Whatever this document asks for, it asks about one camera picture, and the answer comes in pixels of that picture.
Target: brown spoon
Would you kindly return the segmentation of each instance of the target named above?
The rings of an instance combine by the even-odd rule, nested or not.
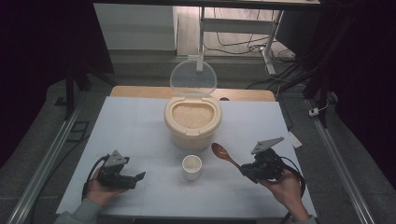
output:
[[[227,150],[226,150],[224,147],[222,147],[220,144],[218,144],[218,143],[213,143],[213,144],[212,144],[212,151],[213,151],[213,153],[215,153],[215,155],[216,155],[217,157],[219,157],[220,159],[225,160],[225,161],[230,161],[233,165],[236,166],[236,168],[238,168],[238,170],[241,169],[241,166],[240,166],[238,163],[236,163],[236,161],[234,161],[234,160],[231,158],[231,156],[228,154]],[[254,179],[253,177],[251,177],[251,176],[248,176],[247,178],[249,178],[251,181],[253,181],[253,182],[256,183],[256,184],[258,183],[257,180],[255,180],[255,179]]]

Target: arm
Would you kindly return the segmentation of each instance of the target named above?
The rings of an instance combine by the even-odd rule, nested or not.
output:
[[[98,170],[93,174],[88,186],[87,197],[82,201],[78,209],[70,214],[62,213],[55,221],[55,224],[82,224],[94,223],[97,215],[103,210],[111,199],[126,189],[108,189],[103,187],[97,180]]]
[[[271,190],[274,197],[289,210],[293,223],[316,223],[303,205],[300,181],[292,172],[284,170],[283,176],[278,181],[264,179],[258,181]]]

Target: white wall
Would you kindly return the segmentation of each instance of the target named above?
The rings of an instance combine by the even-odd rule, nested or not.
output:
[[[94,4],[108,49],[177,48],[177,8]]]

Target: beige plastic container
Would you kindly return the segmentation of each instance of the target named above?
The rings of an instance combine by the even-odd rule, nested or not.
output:
[[[170,83],[177,96],[166,104],[164,120],[173,143],[189,151],[210,146],[222,117],[219,102],[210,95],[217,86],[214,70],[205,62],[187,60],[175,67]]]

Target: container lid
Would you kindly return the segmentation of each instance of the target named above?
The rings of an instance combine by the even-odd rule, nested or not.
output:
[[[218,86],[213,68],[201,60],[187,60],[179,63],[172,71],[171,88],[179,94],[210,94]]]

